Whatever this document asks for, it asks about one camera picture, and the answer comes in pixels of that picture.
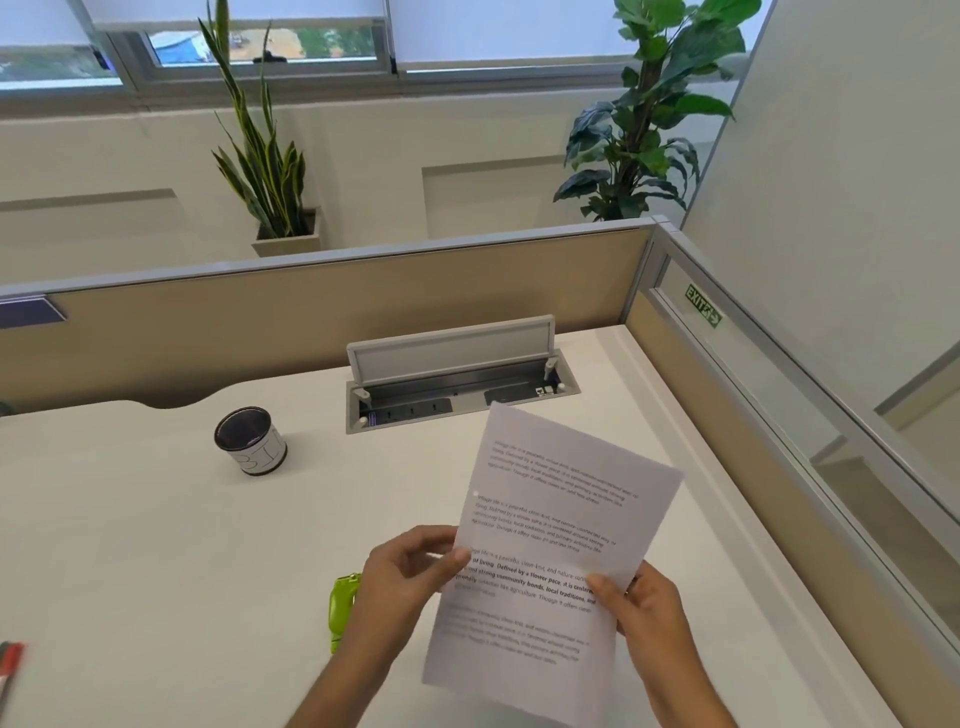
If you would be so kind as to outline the person's left forearm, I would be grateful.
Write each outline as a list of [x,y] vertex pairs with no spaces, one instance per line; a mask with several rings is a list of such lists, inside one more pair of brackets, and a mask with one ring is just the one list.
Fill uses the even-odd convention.
[[396,659],[390,651],[343,641],[284,728],[357,728]]

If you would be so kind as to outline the window with white blinds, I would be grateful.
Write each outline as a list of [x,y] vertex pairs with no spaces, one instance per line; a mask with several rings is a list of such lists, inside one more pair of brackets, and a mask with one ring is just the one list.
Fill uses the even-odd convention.
[[774,0],[0,0],[0,98],[187,93],[265,70],[337,91],[618,76],[702,5],[753,50]]

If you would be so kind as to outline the green exit sign sticker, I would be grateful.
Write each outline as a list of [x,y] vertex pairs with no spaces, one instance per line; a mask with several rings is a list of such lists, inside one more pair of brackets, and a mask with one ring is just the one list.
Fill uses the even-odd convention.
[[702,293],[694,284],[689,283],[684,292],[684,298],[696,310],[709,326],[716,330],[724,320],[723,313]]

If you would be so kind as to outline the purple label on partition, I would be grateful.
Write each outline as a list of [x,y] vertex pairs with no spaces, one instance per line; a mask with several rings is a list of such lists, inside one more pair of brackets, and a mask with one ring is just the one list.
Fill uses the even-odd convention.
[[66,314],[47,296],[0,297],[0,331],[65,321]]

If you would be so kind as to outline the red and black markers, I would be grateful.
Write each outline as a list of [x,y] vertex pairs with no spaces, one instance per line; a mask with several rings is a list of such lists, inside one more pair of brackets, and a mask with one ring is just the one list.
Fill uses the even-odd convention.
[[26,647],[23,641],[0,642],[0,715]]

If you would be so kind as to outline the beige desk partition panel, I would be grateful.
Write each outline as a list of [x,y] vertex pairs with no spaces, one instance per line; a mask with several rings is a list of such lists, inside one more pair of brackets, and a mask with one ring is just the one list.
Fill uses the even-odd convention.
[[67,321],[0,330],[0,411],[180,407],[330,369],[354,342],[552,315],[621,323],[664,217],[0,286]]

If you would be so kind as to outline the person's right hand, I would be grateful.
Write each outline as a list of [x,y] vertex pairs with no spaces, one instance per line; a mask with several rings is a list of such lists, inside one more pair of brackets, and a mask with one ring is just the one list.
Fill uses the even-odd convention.
[[621,635],[639,676],[639,671],[667,662],[702,663],[673,581],[653,564],[643,561],[630,585],[619,588],[629,599],[629,623],[626,634]]

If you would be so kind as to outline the white printed paper sheet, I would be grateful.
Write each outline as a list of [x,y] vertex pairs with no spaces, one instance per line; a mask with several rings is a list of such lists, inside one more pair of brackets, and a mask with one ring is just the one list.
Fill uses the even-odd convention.
[[616,621],[585,578],[624,590],[684,482],[676,467],[501,403],[486,420],[423,683],[572,728],[601,728]]

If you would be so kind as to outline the person's left hand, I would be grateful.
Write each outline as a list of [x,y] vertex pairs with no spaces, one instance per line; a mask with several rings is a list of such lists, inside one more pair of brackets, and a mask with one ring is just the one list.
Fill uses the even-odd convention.
[[463,549],[455,525],[417,525],[376,546],[362,570],[342,642],[372,646],[398,657],[409,643],[426,605],[426,569],[432,555]]

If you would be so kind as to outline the person's right forearm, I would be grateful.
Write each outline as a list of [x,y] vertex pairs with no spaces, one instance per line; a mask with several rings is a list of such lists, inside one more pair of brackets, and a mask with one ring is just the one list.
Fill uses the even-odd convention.
[[739,728],[700,661],[639,670],[660,728]]

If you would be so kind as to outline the snake plant in beige pot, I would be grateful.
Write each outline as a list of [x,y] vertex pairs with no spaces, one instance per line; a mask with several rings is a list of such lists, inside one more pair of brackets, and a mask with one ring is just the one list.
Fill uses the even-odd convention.
[[263,35],[258,63],[259,118],[246,88],[234,76],[231,62],[229,0],[206,4],[206,18],[198,28],[219,68],[233,105],[239,138],[228,131],[233,152],[212,151],[222,177],[254,219],[257,230],[252,248],[260,258],[318,253],[323,249],[318,209],[305,205],[306,158],[295,141],[282,146],[266,66],[269,30]]

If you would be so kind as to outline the broad-leaf green plant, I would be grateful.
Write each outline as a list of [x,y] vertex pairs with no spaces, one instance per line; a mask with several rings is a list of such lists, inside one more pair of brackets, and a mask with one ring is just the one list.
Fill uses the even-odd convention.
[[614,0],[619,33],[636,44],[621,73],[623,92],[586,107],[565,148],[571,170],[553,202],[581,202],[593,222],[635,219],[653,200],[689,210],[703,168],[695,144],[673,135],[692,116],[732,119],[732,104],[691,90],[701,77],[731,81],[728,59],[747,51],[741,27],[762,0]]

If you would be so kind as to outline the black and white cup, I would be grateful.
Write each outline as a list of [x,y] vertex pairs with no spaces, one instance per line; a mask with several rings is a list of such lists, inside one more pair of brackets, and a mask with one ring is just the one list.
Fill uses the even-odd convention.
[[289,454],[289,445],[270,413],[259,406],[241,407],[225,415],[214,427],[213,440],[245,475],[255,478],[276,471]]

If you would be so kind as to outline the green stapler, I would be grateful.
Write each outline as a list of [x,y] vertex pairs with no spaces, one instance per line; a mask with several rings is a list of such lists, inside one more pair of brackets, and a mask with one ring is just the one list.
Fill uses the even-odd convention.
[[330,654],[338,650],[354,608],[362,574],[354,572],[338,577],[330,590],[327,625]]

